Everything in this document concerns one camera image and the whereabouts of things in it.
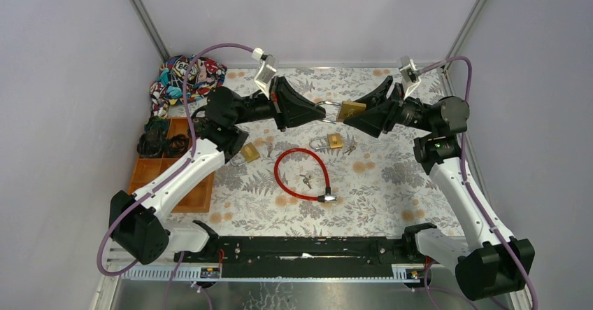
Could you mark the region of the brass padlock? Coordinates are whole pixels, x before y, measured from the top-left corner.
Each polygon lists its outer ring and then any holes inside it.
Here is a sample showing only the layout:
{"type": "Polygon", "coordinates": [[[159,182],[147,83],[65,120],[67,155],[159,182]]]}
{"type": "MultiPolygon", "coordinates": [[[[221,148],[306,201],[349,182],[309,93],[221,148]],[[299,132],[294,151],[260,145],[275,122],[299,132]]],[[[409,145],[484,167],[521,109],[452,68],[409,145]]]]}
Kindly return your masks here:
{"type": "Polygon", "coordinates": [[[315,104],[316,107],[320,106],[334,106],[338,108],[336,118],[333,120],[324,118],[320,119],[321,122],[336,124],[338,122],[344,122],[346,119],[351,118],[354,115],[362,113],[366,110],[366,104],[355,102],[355,101],[320,101],[315,104]]]}
{"type": "Polygon", "coordinates": [[[244,164],[251,163],[261,157],[261,154],[255,147],[253,143],[245,144],[239,151],[235,157],[233,157],[229,162],[232,166],[240,167],[244,164]]]}
{"type": "Polygon", "coordinates": [[[309,147],[315,151],[341,149],[343,146],[344,143],[339,133],[317,137],[312,139],[309,143],[309,147]]]}

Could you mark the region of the silver keys of cable lock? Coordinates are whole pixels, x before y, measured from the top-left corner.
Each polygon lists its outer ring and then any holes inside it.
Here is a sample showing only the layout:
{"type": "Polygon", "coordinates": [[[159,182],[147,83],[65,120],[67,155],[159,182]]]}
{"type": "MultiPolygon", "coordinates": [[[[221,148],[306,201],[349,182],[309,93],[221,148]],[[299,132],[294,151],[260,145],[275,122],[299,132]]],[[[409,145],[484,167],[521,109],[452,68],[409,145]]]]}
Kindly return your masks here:
{"type": "Polygon", "coordinates": [[[310,175],[306,175],[306,174],[300,174],[299,176],[301,177],[303,184],[306,185],[309,190],[311,190],[312,189],[312,177],[310,175]]]}

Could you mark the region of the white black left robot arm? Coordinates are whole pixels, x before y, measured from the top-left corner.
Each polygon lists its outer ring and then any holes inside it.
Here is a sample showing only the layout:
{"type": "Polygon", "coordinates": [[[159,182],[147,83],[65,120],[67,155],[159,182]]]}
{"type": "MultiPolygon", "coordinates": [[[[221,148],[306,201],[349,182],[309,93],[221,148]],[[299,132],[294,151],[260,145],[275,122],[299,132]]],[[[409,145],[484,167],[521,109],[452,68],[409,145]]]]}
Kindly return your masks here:
{"type": "Polygon", "coordinates": [[[258,90],[244,97],[227,87],[214,89],[190,149],[148,184],[131,194],[120,191],[113,196],[108,236],[142,265],[166,251],[191,253],[202,262],[213,259],[217,252],[213,233],[196,223],[167,223],[170,212],[239,153],[248,137],[240,124],[272,119],[285,131],[325,119],[326,105],[327,101],[313,102],[300,95],[284,77],[272,78],[268,92],[258,90]]]}

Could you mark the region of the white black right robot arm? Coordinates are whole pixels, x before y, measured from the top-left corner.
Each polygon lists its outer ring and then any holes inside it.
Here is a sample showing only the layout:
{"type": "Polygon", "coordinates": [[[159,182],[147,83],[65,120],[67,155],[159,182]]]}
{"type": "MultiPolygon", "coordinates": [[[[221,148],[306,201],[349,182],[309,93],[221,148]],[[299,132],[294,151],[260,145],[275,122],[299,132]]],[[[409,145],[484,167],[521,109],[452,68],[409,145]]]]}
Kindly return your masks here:
{"type": "Polygon", "coordinates": [[[530,240],[517,239],[488,204],[468,169],[457,135],[467,130],[469,104],[444,97],[434,104],[404,96],[401,83],[388,76],[357,99],[364,105],[345,124],[373,137],[395,125],[426,131],[414,140],[416,161],[445,195],[465,241],[455,241],[436,227],[407,227],[401,253],[410,262],[429,257],[449,269],[464,296],[472,301],[522,290],[534,261],[530,240]]]}

